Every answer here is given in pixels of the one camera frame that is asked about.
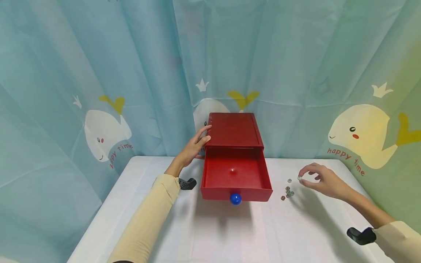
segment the left hand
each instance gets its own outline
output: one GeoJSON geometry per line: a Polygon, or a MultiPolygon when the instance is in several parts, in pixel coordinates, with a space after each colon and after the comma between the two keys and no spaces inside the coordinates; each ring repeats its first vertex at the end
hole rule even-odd
{"type": "Polygon", "coordinates": [[[194,158],[203,157],[199,155],[200,150],[202,147],[210,141],[210,136],[200,137],[202,133],[207,131],[212,125],[208,125],[200,129],[194,136],[189,140],[186,147],[174,158],[173,162],[171,163],[170,167],[168,167],[166,174],[178,177],[181,170],[188,166],[194,158]]]}

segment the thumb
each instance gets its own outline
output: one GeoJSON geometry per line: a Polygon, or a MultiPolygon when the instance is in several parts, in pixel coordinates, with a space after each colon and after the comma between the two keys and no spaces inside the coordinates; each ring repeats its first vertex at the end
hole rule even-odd
{"type": "Polygon", "coordinates": [[[319,183],[312,183],[312,182],[309,182],[309,181],[304,180],[304,179],[300,180],[300,184],[302,184],[303,186],[305,186],[307,188],[316,190],[316,191],[318,191],[318,188],[319,188],[319,183]]]}
{"type": "Polygon", "coordinates": [[[210,139],[211,137],[209,135],[205,136],[197,142],[196,146],[201,149],[210,139]]]}

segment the yellow whale tail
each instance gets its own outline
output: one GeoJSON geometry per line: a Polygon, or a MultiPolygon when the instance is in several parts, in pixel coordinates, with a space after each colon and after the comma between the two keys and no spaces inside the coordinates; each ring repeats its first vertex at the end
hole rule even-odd
{"type": "Polygon", "coordinates": [[[409,119],[405,113],[399,113],[400,127],[397,133],[396,145],[415,143],[421,141],[421,130],[409,131],[409,119]]]}
{"type": "Polygon", "coordinates": [[[252,102],[255,98],[257,98],[259,96],[259,92],[254,91],[254,92],[248,94],[245,98],[238,91],[234,91],[234,90],[229,91],[227,93],[227,95],[230,96],[232,99],[234,99],[237,102],[240,110],[244,110],[244,108],[250,102],[252,102]]]}
{"type": "Polygon", "coordinates": [[[124,98],[123,97],[118,97],[117,99],[115,99],[115,102],[110,100],[108,98],[108,96],[105,96],[105,95],[100,96],[98,99],[100,101],[108,102],[119,115],[122,115],[123,106],[124,106],[124,98]]]}

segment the hand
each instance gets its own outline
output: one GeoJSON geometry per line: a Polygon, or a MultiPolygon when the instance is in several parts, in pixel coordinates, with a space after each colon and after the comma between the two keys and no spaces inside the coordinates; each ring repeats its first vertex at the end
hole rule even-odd
{"type": "Polygon", "coordinates": [[[210,127],[212,127],[212,125],[203,127],[193,136],[193,138],[190,139],[186,147],[174,158],[173,162],[171,163],[170,167],[168,167],[165,174],[178,177],[180,175],[181,170],[184,167],[188,166],[194,158],[203,158],[203,156],[199,155],[199,152],[202,149],[202,147],[208,141],[210,141],[211,137],[204,136],[201,138],[200,136],[210,127]]]}
{"type": "Polygon", "coordinates": [[[312,183],[301,179],[300,183],[303,186],[316,190],[328,197],[346,201],[355,192],[355,190],[342,181],[335,172],[324,165],[317,163],[307,165],[300,170],[298,176],[302,177],[307,172],[309,175],[317,173],[318,175],[315,177],[315,180],[320,181],[318,183],[312,183]]]}

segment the beige sleeve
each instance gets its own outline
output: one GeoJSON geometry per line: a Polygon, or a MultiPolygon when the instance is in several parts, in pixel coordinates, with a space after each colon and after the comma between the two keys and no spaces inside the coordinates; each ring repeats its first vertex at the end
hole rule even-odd
{"type": "Polygon", "coordinates": [[[146,263],[160,229],[179,195],[179,179],[160,175],[131,218],[108,263],[127,260],[146,263]]]}
{"type": "Polygon", "coordinates": [[[421,236],[402,221],[373,230],[376,243],[396,263],[421,262],[421,236]]]}

